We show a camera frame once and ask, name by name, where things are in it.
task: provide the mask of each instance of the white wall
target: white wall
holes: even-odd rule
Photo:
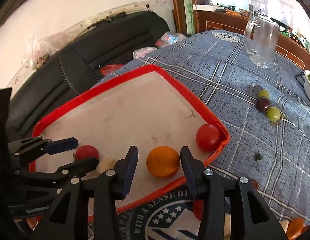
[[[0,88],[6,87],[21,68],[27,55],[26,39],[38,39],[65,30],[75,23],[125,4],[148,0],[28,0],[22,4],[0,28]],[[175,31],[170,2],[154,7],[154,12],[164,18]]]

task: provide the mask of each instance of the metal screw head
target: metal screw head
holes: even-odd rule
[[[246,183],[248,183],[248,181],[249,180],[246,177],[240,177],[240,182],[246,184]]]
[[[106,175],[107,176],[113,176],[115,174],[115,171],[114,170],[108,170],[106,171]]]
[[[71,182],[71,184],[77,184],[78,182],[79,182],[79,178],[72,178],[71,180],[70,180],[70,182]]]
[[[212,171],[210,169],[206,169],[206,170],[204,170],[204,174],[207,176],[212,176],[214,174],[214,171]]]

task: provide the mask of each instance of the white bowl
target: white bowl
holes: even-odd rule
[[[304,89],[306,95],[308,96],[308,99],[310,99],[310,81],[308,80],[308,75],[310,75],[310,71],[304,70],[304,74],[305,74]]]

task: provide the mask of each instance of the red ball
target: red ball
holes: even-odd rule
[[[221,142],[221,130],[214,124],[202,125],[196,133],[196,144],[202,151],[216,150]]]
[[[199,221],[202,220],[203,208],[204,208],[204,200],[193,201],[193,213]]]
[[[83,145],[77,148],[74,153],[74,159],[77,161],[83,160],[87,157],[99,158],[98,150],[91,145]]]

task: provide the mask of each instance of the plastic bag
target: plastic bag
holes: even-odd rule
[[[26,41],[29,50],[30,67],[34,70],[40,69],[50,56],[54,55],[71,41],[71,35],[64,31],[45,37],[39,41],[34,36],[30,37]]]
[[[187,37],[181,33],[166,32],[160,39],[156,41],[155,46],[159,49],[185,39],[187,39]]]
[[[113,73],[115,70],[120,69],[125,64],[113,64],[113,65],[107,65],[103,69],[101,69],[101,73],[106,77],[109,73]]]
[[[157,48],[155,47],[146,47],[146,48],[140,48],[137,50],[134,50],[133,52],[133,58],[141,58],[141,57],[145,57],[145,55],[147,53],[150,53],[154,50],[156,50]]]

